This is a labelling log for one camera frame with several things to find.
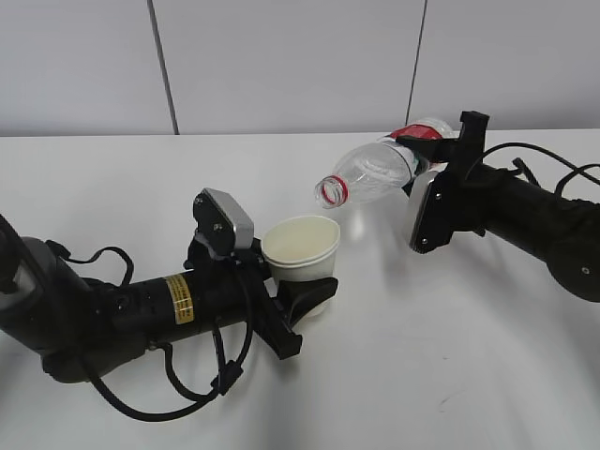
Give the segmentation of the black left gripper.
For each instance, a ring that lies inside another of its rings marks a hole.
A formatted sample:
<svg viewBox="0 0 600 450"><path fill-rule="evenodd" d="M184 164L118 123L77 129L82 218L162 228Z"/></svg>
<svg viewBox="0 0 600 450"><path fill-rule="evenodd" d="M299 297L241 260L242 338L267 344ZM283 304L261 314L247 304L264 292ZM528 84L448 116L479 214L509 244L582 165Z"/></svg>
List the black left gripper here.
<svg viewBox="0 0 600 450"><path fill-rule="evenodd" d="M204 332L213 324L247 323L281 360L300 353L300 336L292 326L319 315L338 289L335 277L282 280L277 305L264 284L271 273L258 238L249 248L221 257L195 237L187 249L185 268L199 330Z"/></svg>

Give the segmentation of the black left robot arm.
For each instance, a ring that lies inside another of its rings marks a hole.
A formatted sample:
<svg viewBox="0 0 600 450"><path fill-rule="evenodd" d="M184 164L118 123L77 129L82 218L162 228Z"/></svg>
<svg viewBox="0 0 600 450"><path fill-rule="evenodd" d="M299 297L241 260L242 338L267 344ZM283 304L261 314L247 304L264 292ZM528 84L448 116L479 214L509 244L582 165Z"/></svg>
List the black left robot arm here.
<svg viewBox="0 0 600 450"><path fill-rule="evenodd" d="M1 225L1 328L37 353L60 383L82 383L84 357L106 375L164 343L246 323L280 359L300 352L294 326L337 291L334 277L286 281L271 296L271 276L258 244L227 257L199 242L184 271L117 285L74 271L53 241L21 237Z"/></svg>

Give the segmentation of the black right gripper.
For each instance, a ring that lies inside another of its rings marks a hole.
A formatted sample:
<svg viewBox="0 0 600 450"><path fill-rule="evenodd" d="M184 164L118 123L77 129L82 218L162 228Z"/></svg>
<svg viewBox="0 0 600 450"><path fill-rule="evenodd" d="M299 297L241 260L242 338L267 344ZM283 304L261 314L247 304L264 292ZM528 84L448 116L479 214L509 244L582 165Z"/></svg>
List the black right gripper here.
<svg viewBox="0 0 600 450"><path fill-rule="evenodd" d="M429 163L447 163L444 183L463 183L469 170L483 155L489 116L481 112L462 112L457 138L425 139L397 136L396 142Z"/></svg>

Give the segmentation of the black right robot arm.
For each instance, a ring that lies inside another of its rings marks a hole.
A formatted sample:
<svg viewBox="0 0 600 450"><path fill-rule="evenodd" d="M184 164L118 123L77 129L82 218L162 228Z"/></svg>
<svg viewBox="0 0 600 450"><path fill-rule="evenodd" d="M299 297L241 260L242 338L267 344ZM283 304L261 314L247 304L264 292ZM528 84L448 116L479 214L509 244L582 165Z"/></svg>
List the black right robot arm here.
<svg viewBox="0 0 600 450"><path fill-rule="evenodd" d="M598 302L599 206L562 195L570 179L585 175L585 167L567 162L569 174L547 191L523 165L508 170L485 164L487 115L463 112L460 120L456 138L396 138L426 161L445 166L412 182L403 229L409 247L426 254L448 245L454 233L493 233L545 263L571 294Z"/></svg>

